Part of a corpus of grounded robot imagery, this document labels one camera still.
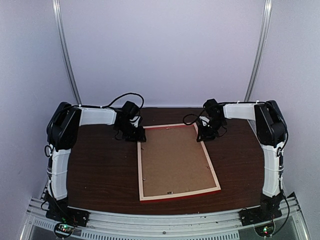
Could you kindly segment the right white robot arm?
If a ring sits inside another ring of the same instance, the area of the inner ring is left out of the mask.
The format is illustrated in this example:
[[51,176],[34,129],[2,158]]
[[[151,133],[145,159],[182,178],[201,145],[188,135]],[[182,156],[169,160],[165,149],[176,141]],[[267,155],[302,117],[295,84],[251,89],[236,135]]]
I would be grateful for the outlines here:
[[255,122],[256,137],[263,150],[264,183],[262,194],[274,198],[283,189],[283,151],[288,139],[288,129],[283,115],[274,100],[255,102],[220,102],[209,99],[203,104],[197,121],[197,141],[218,138],[219,129],[227,120],[239,119]]

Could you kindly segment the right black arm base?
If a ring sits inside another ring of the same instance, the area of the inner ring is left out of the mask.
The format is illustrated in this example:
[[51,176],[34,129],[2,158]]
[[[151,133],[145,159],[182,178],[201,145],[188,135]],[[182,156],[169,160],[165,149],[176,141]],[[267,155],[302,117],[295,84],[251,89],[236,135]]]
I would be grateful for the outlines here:
[[280,203],[282,200],[283,196],[281,194],[269,197],[262,193],[259,206],[243,208],[238,212],[241,224],[243,226],[254,225],[281,217]]

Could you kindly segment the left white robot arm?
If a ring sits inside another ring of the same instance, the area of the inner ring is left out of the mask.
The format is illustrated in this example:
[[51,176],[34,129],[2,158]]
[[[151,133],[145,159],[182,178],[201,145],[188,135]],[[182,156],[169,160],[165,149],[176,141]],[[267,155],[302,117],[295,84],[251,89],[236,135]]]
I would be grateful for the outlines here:
[[131,101],[126,101],[120,108],[61,102],[46,128],[50,147],[47,168],[49,195],[56,201],[68,197],[68,161],[81,126],[113,126],[115,131],[122,133],[125,141],[145,142],[146,134],[141,121],[141,108]]

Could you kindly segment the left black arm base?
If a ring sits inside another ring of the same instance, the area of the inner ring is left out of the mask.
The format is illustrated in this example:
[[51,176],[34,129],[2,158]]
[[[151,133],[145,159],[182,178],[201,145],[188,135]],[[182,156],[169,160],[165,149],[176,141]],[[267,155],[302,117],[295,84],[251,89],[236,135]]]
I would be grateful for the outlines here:
[[46,218],[57,222],[66,223],[74,227],[86,227],[89,220],[89,212],[68,207],[68,199],[54,200],[50,195],[44,200],[48,203]]

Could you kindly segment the left circuit board with leds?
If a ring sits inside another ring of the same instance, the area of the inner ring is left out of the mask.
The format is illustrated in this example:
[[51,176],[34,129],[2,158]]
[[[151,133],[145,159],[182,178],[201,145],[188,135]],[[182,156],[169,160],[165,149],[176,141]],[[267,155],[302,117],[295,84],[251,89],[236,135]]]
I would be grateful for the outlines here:
[[57,223],[53,228],[54,234],[61,239],[70,237],[73,234],[74,230],[74,226],[68,225],[63,222]]

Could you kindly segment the circuit board with leds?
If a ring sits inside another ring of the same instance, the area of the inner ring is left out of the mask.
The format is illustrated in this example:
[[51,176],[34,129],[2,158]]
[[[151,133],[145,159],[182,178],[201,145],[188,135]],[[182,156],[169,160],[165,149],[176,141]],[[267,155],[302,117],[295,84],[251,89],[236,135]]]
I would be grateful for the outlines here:
[[270,224],[269,225],[264,224],[264,225],[256,226],[254,230],[259,237],[267,238],[274,233],[275,226]]
[[73,234],[74,230],[74,226],[68,225],[63,222],[57,223],[53,228],[54,234],[61,239],[70,237]]

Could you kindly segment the right circuit board with leds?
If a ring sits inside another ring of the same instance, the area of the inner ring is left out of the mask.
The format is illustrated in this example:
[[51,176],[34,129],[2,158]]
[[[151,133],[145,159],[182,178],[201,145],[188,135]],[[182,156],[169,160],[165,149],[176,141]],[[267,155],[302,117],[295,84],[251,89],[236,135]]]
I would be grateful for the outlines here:
[[269,225],[264,224],[264,225],[256,226],[254,230],[259,237],[267,238],[274,233],[275,226],[270,224]]

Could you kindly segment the front aluminium rail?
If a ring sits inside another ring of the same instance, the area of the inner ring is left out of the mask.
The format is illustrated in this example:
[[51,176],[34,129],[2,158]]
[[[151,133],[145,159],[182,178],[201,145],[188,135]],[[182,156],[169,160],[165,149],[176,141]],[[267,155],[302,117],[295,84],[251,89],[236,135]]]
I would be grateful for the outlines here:
[[262,226],[275,225],[273,240],[309,240],[296,196],[280,203],[282,216],[243,225],[239,210],[182,215],[134,215],[90,211],[87,225],[74,229],[70,240],[260,240]]

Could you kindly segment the left aluminium corner post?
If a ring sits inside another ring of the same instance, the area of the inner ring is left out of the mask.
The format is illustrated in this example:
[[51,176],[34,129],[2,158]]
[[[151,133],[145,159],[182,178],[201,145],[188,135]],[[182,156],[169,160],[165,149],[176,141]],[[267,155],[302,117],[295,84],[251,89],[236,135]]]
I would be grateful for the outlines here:
[[66,35],[65,35],[65,30],[64,30],[64,24],[63,24],[63,17],[62,17],[62,11],[61,11],[61,1],[60,0],[53,0],[52,1],[52,7],[53,7],[53,14],[58,30],[58,36],[59,36],[59,41],[61,45],[61,50],[62,50],[62,55],[63,55],[63,60],[64,60],[64,65],[67,73],[67,77],[71,86],[71,91],[73,93],[73,96],[75,98],[75,101],[78,105],[82,104],[81,96],[78,90],[78,86],[75,80],[74,76],[74,71],[72,68],[72,63],[68,51],[68,46],[67,46],[67,40],[66,40]]

